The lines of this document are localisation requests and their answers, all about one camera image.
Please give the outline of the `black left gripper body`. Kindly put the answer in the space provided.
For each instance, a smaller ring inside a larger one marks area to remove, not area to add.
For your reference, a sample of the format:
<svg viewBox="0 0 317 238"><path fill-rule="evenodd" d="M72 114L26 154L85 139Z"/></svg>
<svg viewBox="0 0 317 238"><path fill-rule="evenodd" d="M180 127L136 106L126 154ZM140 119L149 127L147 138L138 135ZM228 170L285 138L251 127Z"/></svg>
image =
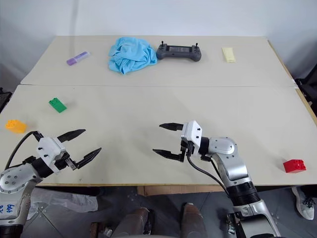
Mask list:
<svg viewBox="0 0 317 238"><path fill-rule="evenodd" d="M76 163L70 158L70 155L67 152L63 154L61 159L56 160L54 165L59 171L65 169L66 167L70 167L72 170L77 169Z"/></svg>

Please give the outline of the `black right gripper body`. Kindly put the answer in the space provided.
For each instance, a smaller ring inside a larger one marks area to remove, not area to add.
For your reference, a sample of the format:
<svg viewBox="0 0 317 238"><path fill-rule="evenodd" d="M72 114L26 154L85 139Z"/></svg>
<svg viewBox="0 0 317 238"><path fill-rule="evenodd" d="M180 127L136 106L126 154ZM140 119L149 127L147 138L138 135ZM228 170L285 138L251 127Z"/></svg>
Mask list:
<svg viewBox="0 0 317 238"><path fill-rule="evenodd" d="M179 161L183 162L185 158L190 158L195 150L194 142L181 140L181 153L179 154Z"/></svg>

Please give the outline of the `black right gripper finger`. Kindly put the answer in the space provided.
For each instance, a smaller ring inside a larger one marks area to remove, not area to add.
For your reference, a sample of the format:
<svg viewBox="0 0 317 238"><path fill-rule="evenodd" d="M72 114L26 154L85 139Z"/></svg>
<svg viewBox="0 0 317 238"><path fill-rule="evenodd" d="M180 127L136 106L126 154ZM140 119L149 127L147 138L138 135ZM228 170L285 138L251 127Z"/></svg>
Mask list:
<svg viewBox="0 0 317 238"><path fill-rule="evenodd" d="M182 150L180 154L172 154L170 151L167 150L160 150L160 149L153 149L153 151L164 158L171 159L171 160L176 160L179 162L184 162L185 158L185 151Z"/></svg>
<svg viewBox="0 0 317 238"><path fill-rule="evenodd" d="M177 130L182 130L183 129L183 124L180 123L163 123L160 124L159 127L162 127L164 129L172 130L172 131L177 131Z"/></svg>

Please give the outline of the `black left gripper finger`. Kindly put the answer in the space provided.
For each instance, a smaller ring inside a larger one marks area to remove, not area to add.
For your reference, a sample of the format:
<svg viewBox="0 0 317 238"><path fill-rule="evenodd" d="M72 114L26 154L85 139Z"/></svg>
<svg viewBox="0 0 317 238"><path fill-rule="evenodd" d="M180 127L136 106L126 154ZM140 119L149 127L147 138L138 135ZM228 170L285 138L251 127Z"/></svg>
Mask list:
<svg viewBox="0 0 317 238"><path fill-rule="evenodd" d="M67 133L64 133L63 135L60 135L58 137L58 140L63 143L65 141L70 141L74 138L76 138L77 136L79 136L80 134L84 133L86 130L85 129L77 129L77 130L73 130L73 131L69 131Z"/></svg>
<svg viewBox="0 0 317 238"><path fill-rule="evenodd" d="M80 169L83 166L85 166L86 164L93 161L93 159L100 153L101 150L102 150L102 148L98 148L98 149L90 152L89 154L85 155L81 161L79 161L78 163L75 163L75 168Z"/></svg>

